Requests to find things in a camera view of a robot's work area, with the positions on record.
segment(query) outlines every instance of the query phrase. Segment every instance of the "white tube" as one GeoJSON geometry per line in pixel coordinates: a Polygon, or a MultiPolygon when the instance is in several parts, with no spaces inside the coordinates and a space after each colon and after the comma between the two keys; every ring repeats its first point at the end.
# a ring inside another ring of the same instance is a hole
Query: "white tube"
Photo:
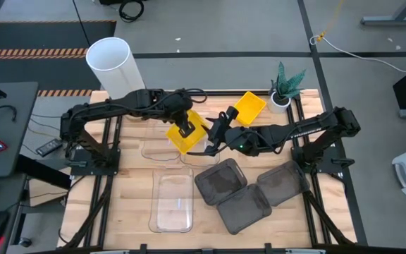
{"type": "Polygon", "coordinates": [[[112,99],[145,88],[130,46],[120,38],[108,37],[95,42],[85,60],[112,99]]]}

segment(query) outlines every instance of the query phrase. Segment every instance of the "green plant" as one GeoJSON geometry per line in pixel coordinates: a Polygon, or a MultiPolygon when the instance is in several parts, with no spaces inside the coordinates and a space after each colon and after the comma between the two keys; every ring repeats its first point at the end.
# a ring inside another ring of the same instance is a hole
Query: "green plant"
{"type": "Polygon", "coordinates": [[[305,69],[289,80],[286,80],[285,66],[283,65],[283,63],[280,62],[280,64],[278,65],[278,76],[276,78],[276,82],[271,80],[272,88],[269,93],[272,94],[273,92],[276,92],[279,99],[292,98],[299,95],[301,89],[297,87],[300,85],[303,78],[305,77],[306,71],[307,70],[305,69]]]}

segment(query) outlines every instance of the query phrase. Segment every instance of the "floor mat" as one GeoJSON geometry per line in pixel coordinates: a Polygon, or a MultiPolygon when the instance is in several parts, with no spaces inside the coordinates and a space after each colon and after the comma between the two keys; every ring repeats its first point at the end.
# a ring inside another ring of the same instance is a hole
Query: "floor mat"
{"type": "MultiPolygon", "coordinates": [[[[83,25],[93,43],[112,37],[116,22],[96,20],[83,25]]],[[[87,48],[79,22],[0,23],[0,83],[36,81],[39,94],[46,96],[99,90],[100,83],[85,61],[87,48]]]]}

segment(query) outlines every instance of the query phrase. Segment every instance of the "white cable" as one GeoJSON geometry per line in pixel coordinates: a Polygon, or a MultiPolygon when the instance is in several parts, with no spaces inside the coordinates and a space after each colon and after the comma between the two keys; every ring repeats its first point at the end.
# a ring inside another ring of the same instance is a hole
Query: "white cable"
{"type": "MultiPolygon", "coordinates": [[[[316,42],[315,39],[318,38],[318,37],[319,37],[319,36],[316,35],[316,36],[313,36],[313,37],[309,38],[309,43],[310,43],[311,45],[316,45],[317,42],[316,42]]],[[[331,44],[325,37],[322,37],[322,39],[324,39],[324,41],[325,41],[326,43],[328,43],[328,45],[330,45],[330,46],[333,47],[334,49],[338,50],[339,52],[346,53],[346,54],[348,54],[348,55],[350,55],[350,56],[356,57],[356,58],[361,59],[361,60],[377,61],[377,62],[380,62],[380,63],[382,63],[382,64],[386,64],[387,66],[390,66],[391,68],[394,68],[394,69],[397,70],[397,71],[406,73],[406,70],[401,70],[401,69],[395,67],[394,65],[392,65],[391,63],[385,62],[385,61],[380,60],[380,59],[372,59],[372,58],[357,56],[356,54],[352,54],[352,53],[350,53],[350,52],[347,52],[347,51],[345,51],[345,50],[342,50],[342,49],[337,48],[335,45],[331,44]]]]}

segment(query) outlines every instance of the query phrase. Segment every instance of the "yellow bin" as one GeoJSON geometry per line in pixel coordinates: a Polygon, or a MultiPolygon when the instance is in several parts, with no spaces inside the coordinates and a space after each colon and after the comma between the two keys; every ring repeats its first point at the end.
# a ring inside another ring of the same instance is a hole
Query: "yellow bin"
{"type": "Polygon", "coordinates": [[[252,92],[246,92],[234,107],[239,111],[238,120],[242,125],[248,126],[258,116],[261,110],[266,106],[266,102],[254,95],[252,92]]]}
{"type": "Polygon", "coordinates": [[[203,118],[193,110],[187,111],[187,119],[195,126],[195,130],[188,137],[183,138],[181,136],[180,129],[176,124],[173,124],[166,133],[167,138],[172,141],[183,155],[189,152],[206,135],[206,131],[202,126],[208,127],[203,118]]]}

